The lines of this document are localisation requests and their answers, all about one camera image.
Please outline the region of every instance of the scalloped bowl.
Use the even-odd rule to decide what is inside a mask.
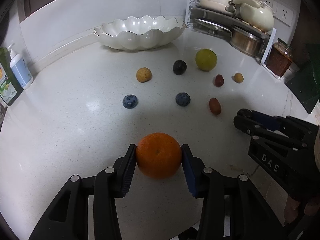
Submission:
[[[116,19],[112,23],[103,23],[101,28],[94,28],[93,33],[100,43],[113,49],[146,50],[174,41],[183,33],[185,27],[182,19],[130,16],[124,21]]]

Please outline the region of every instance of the bowl rim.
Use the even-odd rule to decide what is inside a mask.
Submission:
[[[127,19],[125,19],[125,20],[114,19],[113,22],[110,22],[110,23],[107,23],[107,24],[113,24],[116,20],[120,20],[120,21],[123,21],[123,22],[124,22],[124,21],[128,20],[130,17],[134,17],[134,16],[129,16],[129,17],[128,17]],[[163,18],[164,18],[164,16],[162,16],[162,15],[160,15],[160,16],[158,16],[158,17],[156,17],[156,18],[152,18],[152,17],[149,16],[149,15],[144,15],[144,16],[139,17],[139,18],[137,18],[137,17],[134,17],[134,18],[137,19],[137,20],[139,20],[139,19],[142,19],[143,17],[150,17],[150,18],[153,19],[153,20],[156,20],[156,19],[159,18],[159,17],[163,17]],[[175,20],[176,20],[176,23],[177,23],[177,24],[179,23],[176,17],[172,17],[172,18],[170,18],[170,19],[168,19],[168,20],[167,20],[166,18],[164,18],[164,19],[165,19],[166,21],[169,21],[170,19],[175,19]],[[117,37],[117,36],[119,36],[121,33],[124,33],[124,32],[132,33],[132,34],[134,34],[134,35],[145,35],[146,33],[150,32],[150,31],[155,31],[155,30],[161,31],[162,33],[168,33],[168,32],[170,32],[170,31],[174,30],[175,28],[184,29],[184,28],[187,27],[187,26],[185,25],[183,19],[179,19],[179,20],[182,20],[182,21],[183,21],[183,24],[182,24],[181,26],[175,26],[174,28],[172,28],[172,29],[170,29],[170,30],[168,30],[168,31],[166,31],[166,32],[163,32],[163,31],[161,31],[161,30],[159,30],[159,29],[157,29],[157,28],[154,28],[154,29],[150,29],[150,30],[146,31],[145,33],[139,33],[139,34],[133,33],[133,32],[131,32],[131,31],[122,31],[122,32],[119,32],[118,35],[111,35],[111,34],[108,34],[108,33],[105,33],[105,32],[101,32],[101,34],[105,34],[105,35],[110,36],[110,37]],[[100,37],[100,35],[97,34],[96,29],[98,29],[98,27],[94,28],[93,33],[94,33],[95,35],[97,35],[98,37]]]

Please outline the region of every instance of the jar with brown contents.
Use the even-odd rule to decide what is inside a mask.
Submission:
[[[267,68],[282,77],[293,61],[292,48],[281,39],[272,45]]]

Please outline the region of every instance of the white pump nozzle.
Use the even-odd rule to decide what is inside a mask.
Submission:
[[[11,50],[11,52],[10,52],[10,58],[11,59],[13,59],[13,57],[17,55],[17,53],[12,49],[13,45],[14,45],[14,43],[10,44],[9,47],[8,47],[8,49]]]

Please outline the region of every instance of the green bottle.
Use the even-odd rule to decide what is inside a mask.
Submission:
[[[23,88],[10,68],[8,55],[7,48],[0,48],[0,96],[8,106],[11,106],[22,93]]]

